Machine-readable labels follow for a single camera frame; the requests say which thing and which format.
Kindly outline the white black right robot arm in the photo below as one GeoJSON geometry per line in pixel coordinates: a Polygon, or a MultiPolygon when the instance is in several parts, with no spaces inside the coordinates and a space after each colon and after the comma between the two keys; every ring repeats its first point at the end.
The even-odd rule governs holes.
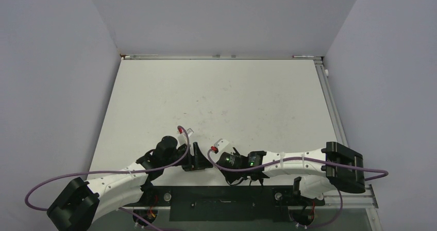
{"type": "Polygon", "coordinates": [[[243,156],[237,150],[221,152],[214,162],[230,183],[237,179],[264,179],[294,175],[292,200],[304,204],[331,190],[360,194],[365,192],[363,156],[338,143],[299,153],[252,151],[243,156]]]}

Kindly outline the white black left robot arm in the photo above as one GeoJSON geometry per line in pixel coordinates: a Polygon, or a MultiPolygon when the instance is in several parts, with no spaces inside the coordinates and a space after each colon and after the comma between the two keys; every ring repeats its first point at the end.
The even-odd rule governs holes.
{"type": "Polygon", "coordinates": [[[46,213],[58,230],[88,230],[95,220],[125,205],[154,205],[160,196],[152,181],[169,164],[186,172],[213,167],[197,142],[188,148],[183,136],[165,136],[155,149],[121,171],[88,181],[71,180],[46,213]]]}

